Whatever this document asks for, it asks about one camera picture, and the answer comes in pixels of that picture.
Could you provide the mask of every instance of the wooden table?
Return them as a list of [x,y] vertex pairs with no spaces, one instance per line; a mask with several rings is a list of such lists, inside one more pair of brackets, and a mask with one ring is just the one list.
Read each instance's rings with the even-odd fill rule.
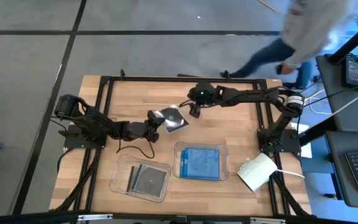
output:
[[[100,76],[87,75],[83,78],[79,96],[94,105],[98,92]],[[267,80],[268,87],[281,85],[280,80]],[[238,90],[251,90],[251,84],[220,83]],[[189,82],[121,82],[115,81],[108,117],[114,121],[141,121],[146,119],[148,110],[160,110],[169,105],[187,100],[186,95],[195,83]],[[225,144],[229,149],[230,175],[226,181],[205,181],[179,179],[171,175],[167,194],[162,203],[114,193],[109,189],[109,181],[117,158],[128,154],[146,159],[137,149],[123,149],[116,154],[118,141],[108,138],[102,150],[91,211],[108,213],[152,213],[171,215],[244,215],[271,216],[272,209],[268,185],[264,184],[252,193],[238,178],[236,172],[247,158],[255,158],[260,152],[257,142],[257,112],[254,103],[243,103],[229,108],[214,107],[201,111],[195,119],[188,114],[189,107],[180,109],[190,125],[185,129],[168,134],[160,127],[160,139],[153,145],[153,161],[172,166],[173,147],[178,141]],[[273,118],[280,115],[274,106]],[[145,139],[122,142],[122,146],[132,145],[151,153]],[[50,208],[59,206],[78,182],[84,149],[75,149],[63,159],[58,173]],[[284,170],[301,173],[300,162],[292,154],[281,153]],[[285,174],[285,183],[296,201],[304,210],[311,213],[305,182],[303,179]],[[83,191],[81,208],[85,206],[88,187]],[[283,213],[282,200],[278,187],[275,188],[278,209]]]

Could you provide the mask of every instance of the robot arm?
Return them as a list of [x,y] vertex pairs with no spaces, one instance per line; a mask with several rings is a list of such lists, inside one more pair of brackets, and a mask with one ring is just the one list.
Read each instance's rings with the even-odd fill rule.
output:
[[[69,94],[60,97],[55,115],[60,119],[75,123],[81,129],[82,135],[89,141],[99,141],[108,135],[113,139],[124,141],[146,138],[150,142],[156,142],[159,137],[157,128],[165,121],[164,118],[157,118],[152,111],[148,111],[148,119],[143,123],[115,122],[100,113],[94,106],[88,105],[84,99]],[[70,135],[65,131],[59,133],[64,136]]]
[[[288,97],[285,104],[280,101],[280,95]],[[290,150],[284,147],[283,143],[292,142],[291,148],[296,144],[298,133],[292,130],[288,130],[285,133],[285,128],[293,118],[297,118],[302,114],[305,97],[300,93],[284,87],[240,91],[224,86],[217,86],[215,88],[208,82],[199,82],[189,91],[187,97],[192,101],[192,103],[188,103],[190,105],[190,115],[195,118],[199,118],[202,108],[236,106],[239,103],[271,103],[282,113],[277,121],[270,125],[268,129],[258,130],[261,151]],[[292,152],[299,153],[299,151],[299,146],[297,146]]]

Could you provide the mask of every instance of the cd case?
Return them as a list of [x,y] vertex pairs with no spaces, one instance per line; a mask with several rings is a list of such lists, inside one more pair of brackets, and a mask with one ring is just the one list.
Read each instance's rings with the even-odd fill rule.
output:
[[189,124],[176,105],[171,105],[168,108],[154,111],[154,114],[156,117],[165,118],[164,126],[168,133],[172,133]]
[[168,164],[124,154],[118,158],[116,165],[109,183],[111,191],[157,203],[164,200],[171,173]]
[[179,141],[173,152],[175,177],[199,180],[227,180],[229,154],[223,144],[197,144]]

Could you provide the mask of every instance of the black desk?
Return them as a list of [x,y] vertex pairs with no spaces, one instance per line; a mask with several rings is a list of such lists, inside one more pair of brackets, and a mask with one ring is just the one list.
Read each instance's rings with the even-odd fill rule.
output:
[[328,131],[326,137],[343,199],[346,205],[358,207],[358,187],[345,157],[346,152],[358,150],[358,133]]
[[[328,63],[324,55],[317,56],[316,61],[327,95],[331,95],[343,90],[348,90],[348,88],[343,87],[341,83],[342,67],[340,65],[331,65]],[[328,98],[331,111],[334,113],[357,97],[358,92],[348,91]],[[300,135],[301,145],[305,145],[306,143],[321,137],[326,133],[326,131],[358,132],[358,100],[353,102],[338,114],[329,117],[328,119],[302,133]]]
[[333,174],[333,163],[329,155],[325,136],[311,142],[313,158],[301,157],[302,172]]

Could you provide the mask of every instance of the clear plastic bin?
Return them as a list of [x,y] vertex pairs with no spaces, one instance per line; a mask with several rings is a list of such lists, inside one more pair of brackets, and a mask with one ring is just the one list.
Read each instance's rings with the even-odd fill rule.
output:
[[171,167],[123,154],[118,157],[109,188],[113,192],[162,202],[167,191]]
[[173,153],[173,166],[172,172],[175,177],[180,177],[181,169],[181,154],[186,148],[193,149],[215,149],[219,151],[219,179],[220,181],[227,180],[229,177],[229,153],[228,149],[223,144],[197,144],[197,143],[188,143],[179,141],[175,144],[175,149]]

